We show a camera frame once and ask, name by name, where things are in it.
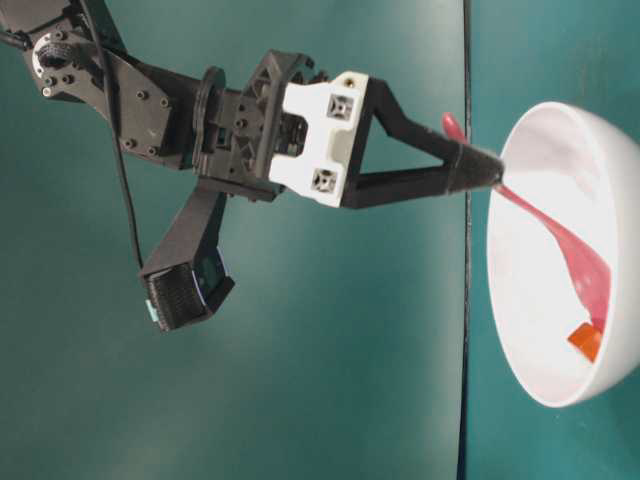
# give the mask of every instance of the orange block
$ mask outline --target orange block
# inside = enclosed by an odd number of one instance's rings
[[[582,354],[587,357],[591,363],[596,361],[600,342],[602,341],[602,332],[590,323],[583,323],[568,338],[569,342],[578,348]]]

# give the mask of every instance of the white bowl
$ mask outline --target white bowl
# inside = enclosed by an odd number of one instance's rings
[[[489,289],[502,348],[535,400],[564,407],[640,363],[640,149],[605,120],[549,102],[518,121],[502,157],[504,184],[586,241],[611,269],[606,326],[591,363],[567,341],[589,315],[554,237],[491,193]]]

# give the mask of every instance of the black vertical line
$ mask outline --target black vertical line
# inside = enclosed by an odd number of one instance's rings
[[[471,0],[463,0],[464,24],[464,127],[471,141]],[[467,408],[469,391],[469,317],[471,313],[471,193],[465,193],[465,248],[464,248],[464,339],[462,344],[462,392],[460,407],[460,433],[458,437],[457,480],[467,476]]]

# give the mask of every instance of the black robot bracket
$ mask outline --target black robot bracket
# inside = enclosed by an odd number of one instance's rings
[[[193,194],[140,272],[162,330],[209,318],[233,288],[218,249],[229,196],[272,202],[288,188],[330,207],[365,208],[502,178],[494,155],[408,119],[384,80],[357,72],[329,80],[308,56],[271,50],[234,90],[216,67],[194,79],[136,60],[104,1],[86,4],[113,72],[123,149],[197,175]],[[0,0],[0,24],[23,50],[38,91],[49,100],[84,102],[107,118],[86,13],[77,0]],[[390,137],[442,165],[361,173],[374,117]]]

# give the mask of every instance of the teal backdrop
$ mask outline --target teal backdrop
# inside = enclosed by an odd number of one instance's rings
[[[640,3],[472,1],[474,143],[500,151],[516,120],[545,100],[603,116],[640,139]],[[640,478],[640,375],[563,410],[537,405],[498,342],[486,272],[488,194],[473,196],[469,479]]]
[[[461,1],[107,4],[147,63],[219,65],[240,87],[268,48],[301,51],[388,80],[425,124],[463,115]],[[462,195],[361,212],[234,199],[236,289],[214,319],[160,334],[106,124],[0,58],[1,478],[455,478]],[[368,169],[424,160],[374,129]],[[127,163],[149,252],[195,179]]]

